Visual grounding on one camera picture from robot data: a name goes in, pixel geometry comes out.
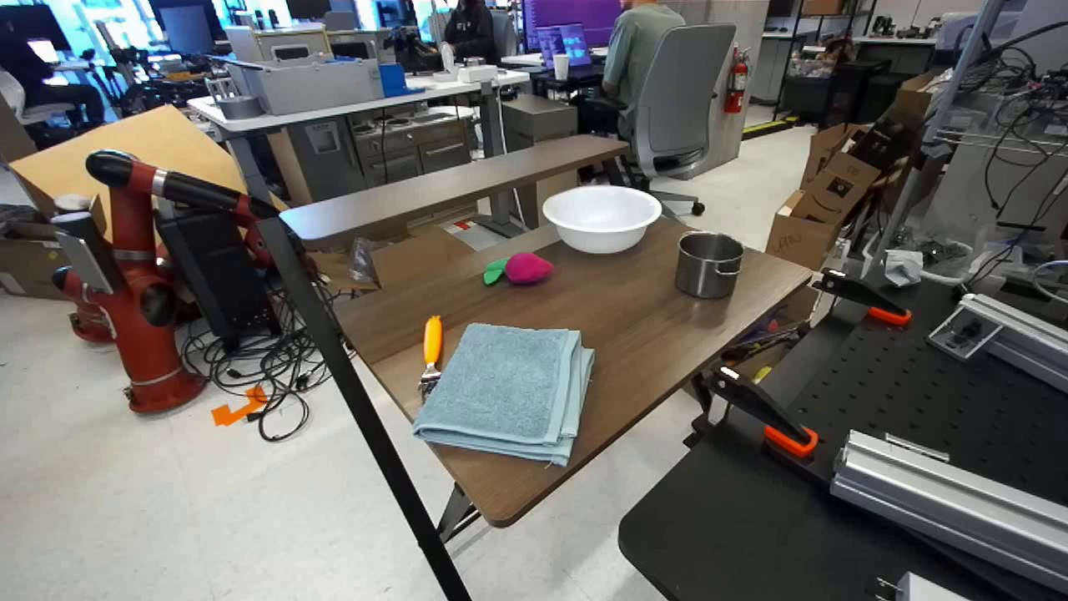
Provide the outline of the wooden shelf board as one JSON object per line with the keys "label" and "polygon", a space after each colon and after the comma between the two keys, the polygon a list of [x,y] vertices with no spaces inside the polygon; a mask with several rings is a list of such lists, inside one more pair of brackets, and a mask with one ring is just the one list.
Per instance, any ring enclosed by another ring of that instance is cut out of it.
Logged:
{"label": "wooden shelf board", "polygon": [[329,241],[329,236],[355,233],[360,226],[374,226],[395,216],[446,206],[459,200],[492,196],[494,190],[512,190],[565,171],[603,165],[622,157],[624,149],[627,145],[614,136],[591,136],[591,135],[559,136],[523,149],[483,157],[474,165],[430,171],[430,174],[380,185],[371,190],[302,204],[285,211],[281,222],[302,241]]}

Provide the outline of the orange handled fork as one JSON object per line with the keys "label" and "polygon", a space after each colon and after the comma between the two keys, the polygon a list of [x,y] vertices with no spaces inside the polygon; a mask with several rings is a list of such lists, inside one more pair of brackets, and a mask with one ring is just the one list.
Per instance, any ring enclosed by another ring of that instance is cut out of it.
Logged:
{"label": "orange handled fork", "polygon": [[422,355],[423,355],[422,399],[427,399],[435,391],[439,377],[442,377],[442,357],[445,357],[445,320],[442,320],[442,315],[430,315],[423,320]]}

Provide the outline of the seated person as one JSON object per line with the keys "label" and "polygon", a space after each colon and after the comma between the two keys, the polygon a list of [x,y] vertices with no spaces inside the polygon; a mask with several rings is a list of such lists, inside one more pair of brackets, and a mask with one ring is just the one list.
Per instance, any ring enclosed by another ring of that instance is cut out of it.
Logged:
{"label": "seated person", "polygon": [[671,29],[682,29],[685,16],[669,0],[622,0],[614,22],[602,91],[627,109],[643,83],[643,74]]}

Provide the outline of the red fire extinguisher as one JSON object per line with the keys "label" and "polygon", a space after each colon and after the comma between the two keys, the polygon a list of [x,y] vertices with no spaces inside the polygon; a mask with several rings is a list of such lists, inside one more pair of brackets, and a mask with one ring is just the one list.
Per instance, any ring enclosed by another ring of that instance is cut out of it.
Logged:
{"label": "red fire extinguisher", "polygon": [[728,91],[726,91],[726,113],[741,113],[746,108],[746,87],[747,87],[747,54],[741,48],[734,48],[731,54],[731,72],[728,72]]}

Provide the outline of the aluminium extrusion rail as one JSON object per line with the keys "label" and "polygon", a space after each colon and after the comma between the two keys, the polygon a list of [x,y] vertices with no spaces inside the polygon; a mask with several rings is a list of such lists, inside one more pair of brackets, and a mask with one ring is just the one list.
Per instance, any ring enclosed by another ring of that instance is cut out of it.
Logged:
{"label": "aluminium extrusion rail", "polygon": [[851,430],[830,493],[892,523],[1068,591],[1068,507],[948,460]]}

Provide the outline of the blue folded towel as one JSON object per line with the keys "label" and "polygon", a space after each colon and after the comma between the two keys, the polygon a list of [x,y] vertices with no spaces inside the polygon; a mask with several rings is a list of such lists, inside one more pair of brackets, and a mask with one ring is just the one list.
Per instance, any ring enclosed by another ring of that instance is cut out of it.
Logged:
{"label": "blue folded towel", "polygon": [[470,324],[414,419],[427,443],[572,463],[595,351],[572,328]]}

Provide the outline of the orange black clamp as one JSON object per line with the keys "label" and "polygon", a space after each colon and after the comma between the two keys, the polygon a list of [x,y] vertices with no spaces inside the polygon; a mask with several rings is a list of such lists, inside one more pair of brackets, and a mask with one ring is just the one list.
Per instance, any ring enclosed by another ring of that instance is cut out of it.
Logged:
{"label": "orange black clamp", "polygon": [[867,289],[863,280],[851,280],[836,270],[821,270],[813,280],[817,292],[836,293],[839,302],[855,302],[863,306],[863,316],[886,328],[904,330],[912,324],[912,310]]}
{"label": "orange black clamp", "polygon": [[773,401],[764,387],[758,387],[751,377],[719,367],[709,377],[709,387],[713,399],[726,399],[731,407],[741,407],[762,426],[762,442],[777,449],[780,453],[793,460],[811,460],[821,434],[807,427],[789,403]]}

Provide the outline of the white plastic bowl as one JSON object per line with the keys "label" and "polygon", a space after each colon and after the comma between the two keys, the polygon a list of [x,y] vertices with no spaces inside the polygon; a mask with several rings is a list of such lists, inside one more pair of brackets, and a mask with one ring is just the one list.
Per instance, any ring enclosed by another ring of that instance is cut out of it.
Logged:
{"label": "white plastic bowl", "polygon": [[655,193],[614,185],[572,188],[544,200],[544,222],[580,253],[624,253],[662,216]]}

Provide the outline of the grey office chair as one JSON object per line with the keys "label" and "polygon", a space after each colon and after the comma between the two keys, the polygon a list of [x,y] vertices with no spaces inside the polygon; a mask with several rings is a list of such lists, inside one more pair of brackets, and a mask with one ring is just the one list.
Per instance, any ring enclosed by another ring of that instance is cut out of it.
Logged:
{"label": "grey office chair", "polygon": [[731,25],[671,29],[642,83],[627,127],[624,181],[693,178],[710,149],[713,87],[734,48]]}

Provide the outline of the black perforated breadboard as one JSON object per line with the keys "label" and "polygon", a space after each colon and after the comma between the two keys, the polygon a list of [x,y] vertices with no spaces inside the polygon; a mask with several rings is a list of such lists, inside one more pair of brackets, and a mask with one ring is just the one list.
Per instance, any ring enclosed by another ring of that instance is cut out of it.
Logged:
{"label": "black perforated breadboard", "polygon": [[1066,330],[922,283],[813,328],[622,522],[671,601],[1068,601]]}

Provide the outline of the black tripod pole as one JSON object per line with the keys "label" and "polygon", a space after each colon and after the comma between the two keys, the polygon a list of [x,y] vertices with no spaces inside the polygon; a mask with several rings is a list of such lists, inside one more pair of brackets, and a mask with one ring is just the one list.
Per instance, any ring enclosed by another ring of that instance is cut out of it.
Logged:
{"label": "black tripod pole", "polygon": [[470,591],[446,555],[439,527],[430,523],[430,515],[380,421],[374,411],[374,401],[364,387],[364,380],[355,370],[355,361],[348,355],[348,336],[333,316],[333,306],[319,296],[319,292],[311,280],[311,266],[303,260],[303,251],[297,246],[297,236],[281,216],[259,216],[257,222],[259,241],[281,273],[281,283],[286,292],[289,306],[303,316],[308,336],[319,351],[366,452],[376,460],[380,477],[387,480],[395,503],[401,507],[439,587],[446,601],[470,601]]}

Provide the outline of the orange black clamp far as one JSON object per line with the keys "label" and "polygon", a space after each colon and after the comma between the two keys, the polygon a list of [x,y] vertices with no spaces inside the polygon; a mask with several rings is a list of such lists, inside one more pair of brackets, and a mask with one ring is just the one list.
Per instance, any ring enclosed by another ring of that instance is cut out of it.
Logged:
{"label": "orange black clamp far", "polygon": [[863,306],[863,316],[886,328],[904,330],[912,324],[912,310],[867,289],[863,280],[851,280],[836,270],[821,270],[813,280],[817,292],[836,293],[839,302],[855,302]]}

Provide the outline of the orange black clamp near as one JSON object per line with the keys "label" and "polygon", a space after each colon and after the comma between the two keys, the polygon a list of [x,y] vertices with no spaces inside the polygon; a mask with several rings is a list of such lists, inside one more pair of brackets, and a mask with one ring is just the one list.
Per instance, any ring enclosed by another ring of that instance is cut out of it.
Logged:
{"label": "orange black clamp near", "polygon": [[793,460],[811,460],[821,434],[807,427],[789,403],[773,401],[764,387],[758,387],[751,377],[719,367],[709,377],[709,387],[713,399],[726,399],[731,407],[741,407],[762,426],[762,442],[777,449],[780,453]]}

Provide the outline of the pink and green toy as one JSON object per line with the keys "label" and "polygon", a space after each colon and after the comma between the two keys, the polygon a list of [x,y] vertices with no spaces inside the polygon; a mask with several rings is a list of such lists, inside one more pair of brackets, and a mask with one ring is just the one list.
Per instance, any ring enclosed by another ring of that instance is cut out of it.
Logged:
{"label": "pink and green toy", "polygon": [[509,280],[515,289],[544,283],[553,273],[553,263],[541,253],[512,253],[504,260],[492,260],[480,273],[487,289]]}

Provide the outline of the cardboard box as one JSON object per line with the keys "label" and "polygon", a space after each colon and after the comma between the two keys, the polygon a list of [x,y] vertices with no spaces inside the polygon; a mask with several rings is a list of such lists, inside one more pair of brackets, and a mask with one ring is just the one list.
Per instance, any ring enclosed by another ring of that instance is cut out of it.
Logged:
{"label": "cardboard box", "polygon": [[861,83],[830,105],[811,135],[801,188],[773,215],[767,253],[821,266],[861,211],[888,211],[918,153],[929,105],[931,74]]}

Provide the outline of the silver metal pot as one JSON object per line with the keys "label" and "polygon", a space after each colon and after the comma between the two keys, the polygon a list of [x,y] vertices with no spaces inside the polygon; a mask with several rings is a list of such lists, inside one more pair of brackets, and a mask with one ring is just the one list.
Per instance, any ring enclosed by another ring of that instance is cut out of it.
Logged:
{"label": "silver metal pot", "polygon": [[679,241],[673,289],[697,302],[726,302],[734,292],[746,246],[728,233],[690,232]]}

